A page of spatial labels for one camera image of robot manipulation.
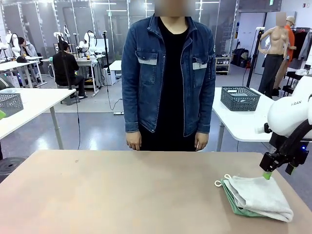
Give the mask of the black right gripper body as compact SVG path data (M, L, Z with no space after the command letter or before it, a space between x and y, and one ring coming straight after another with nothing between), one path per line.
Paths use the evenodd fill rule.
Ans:
M285 163L290 163L292 166L302 165L309 152L307 149L308 139L290 143L288 137L272 134L270 144L276 148L271 153L274 166L281 166Z

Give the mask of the white terry towel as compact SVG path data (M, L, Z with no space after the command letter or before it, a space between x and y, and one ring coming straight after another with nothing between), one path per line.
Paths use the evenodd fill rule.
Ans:
M221 179L228 180L229 190L238 207L283 222L293 220L293 211L273 177L266 180L262 176L245 178L225 174ZM221 179L214 182L216 187L223 188Z

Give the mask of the green terry towel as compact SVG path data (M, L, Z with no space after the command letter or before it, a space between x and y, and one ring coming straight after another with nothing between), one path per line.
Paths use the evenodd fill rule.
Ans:
M241 208L241 207L238 207L235 203L235 200L234 200L234 196L232 194L232 192L229 190L229 182L227 179L221 179L220 181L223 189L224 189L224 192L225 192L225 195L229 201L229 204L232 208L232 211L236 214L236 215L242 215L242 216L246 216L246 217L264 217L263 215L261 214L258 214L258 213L255 213L253 211L250 211L250 210L247 210L245 208Z

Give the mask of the grey plastic lattice basket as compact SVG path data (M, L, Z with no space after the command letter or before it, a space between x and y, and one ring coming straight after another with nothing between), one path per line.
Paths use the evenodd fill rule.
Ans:
M221 87L221 102L235 112L255 111L260 94L244 86Z
M20 94L0 94L0 110L10 117L24 109Z

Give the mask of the dark grey rounded object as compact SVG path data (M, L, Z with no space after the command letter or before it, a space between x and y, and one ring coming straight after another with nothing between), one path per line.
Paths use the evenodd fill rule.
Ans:
M7 76L0 75L0 91L7 88L14 88L14 85Z

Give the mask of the white height-adjustable table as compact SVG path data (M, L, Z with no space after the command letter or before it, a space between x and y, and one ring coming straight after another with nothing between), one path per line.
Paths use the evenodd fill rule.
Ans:
M52 116L58 146L63 150L64 146L54 106L69 97L75 91L75 89L23 88L20 95L24 109L10 117L0 120L0 140L41 115L43 112L49 110Z
M267 122L267 113L274 101L261 94L257 108L254 112L230 111L221 102L221 88L215 88L213 111L220 120L216 151L222 147L224 130L227 129L231 136L238 142L269 142L270 134L257 133L256 128Z

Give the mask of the black round floor plate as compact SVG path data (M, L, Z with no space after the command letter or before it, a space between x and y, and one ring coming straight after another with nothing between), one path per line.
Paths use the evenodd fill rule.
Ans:
M22 157L7 157L0 160L0 176L11 174L25 161Z

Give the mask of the seated person in grey hoodie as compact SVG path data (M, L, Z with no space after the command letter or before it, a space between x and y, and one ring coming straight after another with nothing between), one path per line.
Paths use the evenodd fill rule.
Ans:
M19 45L23 48L27 56L30 56L30 57L37 56L36 49L32 43L25 40L23 37L18 37L18 40L19 40Z

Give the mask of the seated person in black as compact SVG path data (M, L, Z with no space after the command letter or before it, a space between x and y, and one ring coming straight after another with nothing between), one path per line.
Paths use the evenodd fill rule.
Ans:
M84 76L76 75L79 70L75 57L69 53L69 45L66 41L58 43L59 52L53 55L53 66L55 70L55 82L59 86L77 86L78 98L87 98L84 89Z

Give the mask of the clothes rack with dark garments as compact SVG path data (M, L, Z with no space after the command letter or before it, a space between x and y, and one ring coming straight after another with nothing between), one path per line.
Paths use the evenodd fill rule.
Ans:
M312 46L312 28L298 27L293 30L296 50L293 52L293 58L297 60L307 60L310 48Z

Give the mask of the white computer tower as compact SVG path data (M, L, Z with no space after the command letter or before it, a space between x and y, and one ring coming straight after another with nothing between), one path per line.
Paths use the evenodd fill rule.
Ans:
M116 72L110 70L110 73L108 73L108 69L103 69L103 75L104 75L104 85L112 86L116 83Z

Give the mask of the bare mannequin with dark trousers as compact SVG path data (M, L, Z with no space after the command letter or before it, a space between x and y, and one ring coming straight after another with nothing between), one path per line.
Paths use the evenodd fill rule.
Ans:
M287 58L289 34L285 29L287 15L285 12L276 13L276 26L266 31L260 39L269 37L270 47L268 50L258 47L259 52L266 55L264 71L258 91L272 98L273 86L276 74L283 61Z

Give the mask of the black pole stand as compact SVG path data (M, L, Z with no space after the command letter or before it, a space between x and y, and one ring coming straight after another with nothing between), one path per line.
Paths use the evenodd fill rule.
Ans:
M110 67L109 67L108 48L107 48L107 42L106 42L106 33L107 33L107 31L103 31L102 32L102 36L103 36L103 39L104 39L104 48L105 48L105 57L106 57L106 65L107 65L107 74L110 75L111 71L110 71Z

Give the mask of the small white desk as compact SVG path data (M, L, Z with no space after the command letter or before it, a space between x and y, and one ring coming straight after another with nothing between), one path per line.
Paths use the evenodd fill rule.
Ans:
M111 65L110 65L110 71L121 71L121 60L115 60ZM115 116L122 116L124 115L124 112L114 112Z

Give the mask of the person in denim jacket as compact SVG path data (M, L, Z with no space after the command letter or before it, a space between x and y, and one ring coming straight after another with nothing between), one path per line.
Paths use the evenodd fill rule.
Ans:
M193 20L196 0L155 0L152 16L129 28L123 47L125 133L142 151L195 150L209 134L215 95L215 41Z

